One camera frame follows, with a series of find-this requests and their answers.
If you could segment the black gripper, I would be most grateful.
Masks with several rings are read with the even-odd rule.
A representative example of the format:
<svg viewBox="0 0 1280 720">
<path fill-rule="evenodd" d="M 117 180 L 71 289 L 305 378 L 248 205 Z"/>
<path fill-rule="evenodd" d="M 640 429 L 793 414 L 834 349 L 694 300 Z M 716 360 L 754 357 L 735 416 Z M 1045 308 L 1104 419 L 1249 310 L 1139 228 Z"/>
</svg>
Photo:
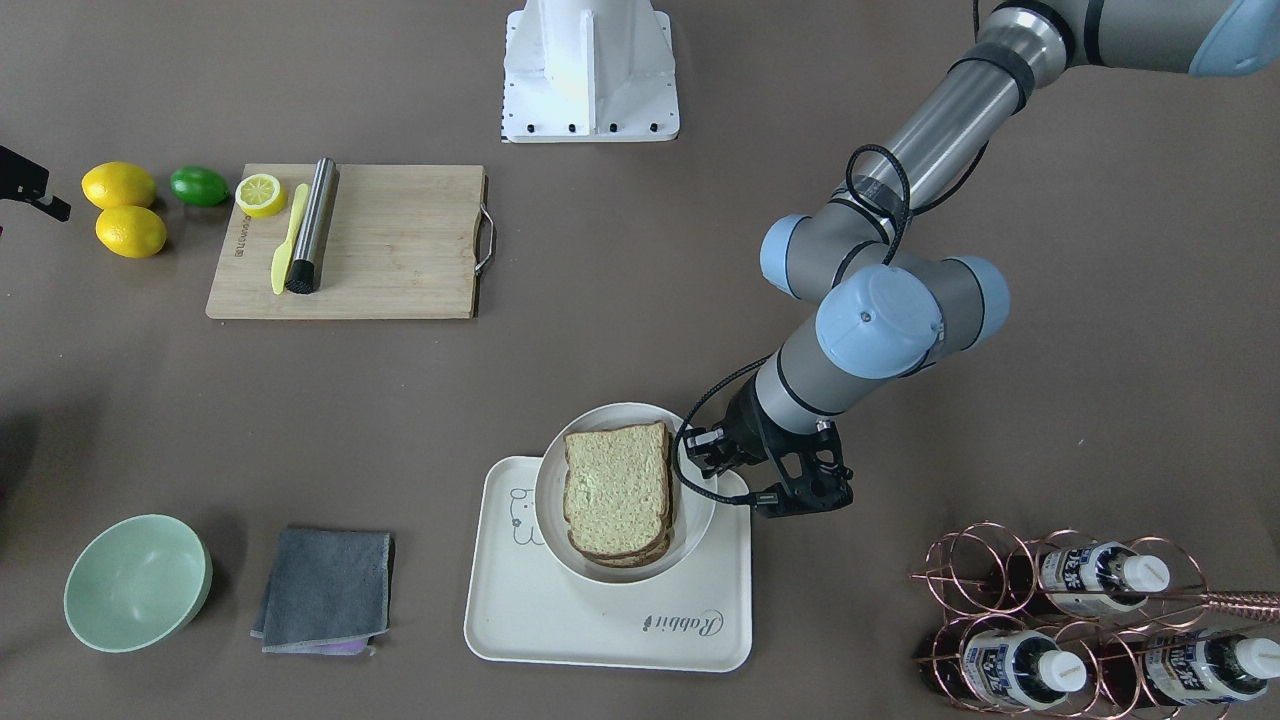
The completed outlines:
<svg viewBox="0 0 1280 720">
<path fill-rule="evenodd" d="M 772 486 L 741 495 L 698 489 L 686 480 L 687 488 L 717 503 L 749 507 L 764 518 L 788 518 L 829 512 L 852 502 L 852 471 L 844 464 L 835 425 L 819 421 L 808 434 L 786 430 L 767 416 L 751 384 L 733 396 L 721 421 L 687 428 L 684 447 L 692 451 L 703 477 L 760 464 L 774 470 Z"/>
</svg>

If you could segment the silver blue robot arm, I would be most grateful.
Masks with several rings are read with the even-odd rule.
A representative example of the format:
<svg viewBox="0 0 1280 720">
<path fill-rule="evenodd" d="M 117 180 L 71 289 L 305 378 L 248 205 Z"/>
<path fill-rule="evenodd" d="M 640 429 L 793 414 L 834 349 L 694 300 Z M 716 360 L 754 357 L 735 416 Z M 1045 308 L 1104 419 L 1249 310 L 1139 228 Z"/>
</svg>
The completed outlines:
<svg viewBox="0 0 1280 720">
<path fill-rule="evenodd" d="M 1009 318 L 1007 282 L 987 260 L 902 250 L 910 224 L 963 186 L 1001 124 L 1073 67 L 1239 77 L 1276 59 L 1275 1 L 1005 1 L 977 15 L 973 46 L 904 127 L 855 149 L 817 214 L 765 233 L 762 274 L 815 314 L 739 370 L 745 383 L 721 420 L 680 423 L 675 480 L 767 518 L 849 506 L 837 416 Z"/>
</svg>

